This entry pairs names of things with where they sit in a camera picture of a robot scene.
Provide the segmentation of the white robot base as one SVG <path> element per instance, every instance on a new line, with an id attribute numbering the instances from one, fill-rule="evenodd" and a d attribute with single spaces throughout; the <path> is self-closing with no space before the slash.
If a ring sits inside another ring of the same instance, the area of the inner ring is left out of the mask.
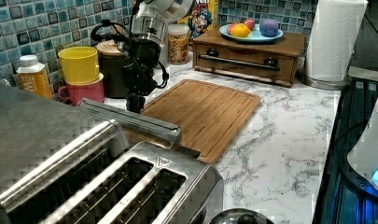
<path id="1" fill-rule="evenodd" d="M 347 155 L 354 171 L 378 190 L 378 97 L 359 140 Z"/>

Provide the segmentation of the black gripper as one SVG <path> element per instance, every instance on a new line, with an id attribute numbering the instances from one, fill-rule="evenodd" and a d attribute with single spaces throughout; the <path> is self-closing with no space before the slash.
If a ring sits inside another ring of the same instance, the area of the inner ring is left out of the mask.
<path id="1" fill-rule="evenodd" d="M 131 64 L 124 80 L 128 92 L 126 108 L 128 111 L 140 113 L 146 102 L 144 96 L 150 95 L 155 89 L 165 87 L 165 81 L 158 84 L 153 79 L 154 69 L 159 64 L 161 47 L 148 39 L 132 38 L 128 52 Z"/>

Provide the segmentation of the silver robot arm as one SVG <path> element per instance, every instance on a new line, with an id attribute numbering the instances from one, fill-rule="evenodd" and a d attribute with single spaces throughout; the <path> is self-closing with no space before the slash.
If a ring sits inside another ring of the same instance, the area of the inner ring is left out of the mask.
<path id="1" fill-rule="evenodd" d="M 146 96 L 166 87 L 169 74 L 160 61 L 160 54 L 168 24 L 187 17 L 193 6 L 194 0 L 135 0 L 126 42 L 130 64 L 124 67 L 129 111 L 139 113 Z"/>

